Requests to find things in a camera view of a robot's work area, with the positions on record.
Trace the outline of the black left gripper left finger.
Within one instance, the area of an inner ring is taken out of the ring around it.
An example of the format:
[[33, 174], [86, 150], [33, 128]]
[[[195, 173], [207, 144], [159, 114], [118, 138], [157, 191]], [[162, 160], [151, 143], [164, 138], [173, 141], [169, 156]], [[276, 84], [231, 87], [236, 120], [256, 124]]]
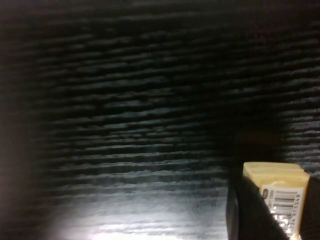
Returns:
[[225, 219], [230, 240], [291, 240], [293, 164], [241, 162], [231, 167]]

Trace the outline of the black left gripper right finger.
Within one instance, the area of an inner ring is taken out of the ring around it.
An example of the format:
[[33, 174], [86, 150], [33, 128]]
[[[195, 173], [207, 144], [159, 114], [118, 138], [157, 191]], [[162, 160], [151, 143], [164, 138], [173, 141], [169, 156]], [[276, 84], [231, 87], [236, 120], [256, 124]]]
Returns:
[[310, 177], [300, 226], [302, 240], [320, 240], [320, 179]]

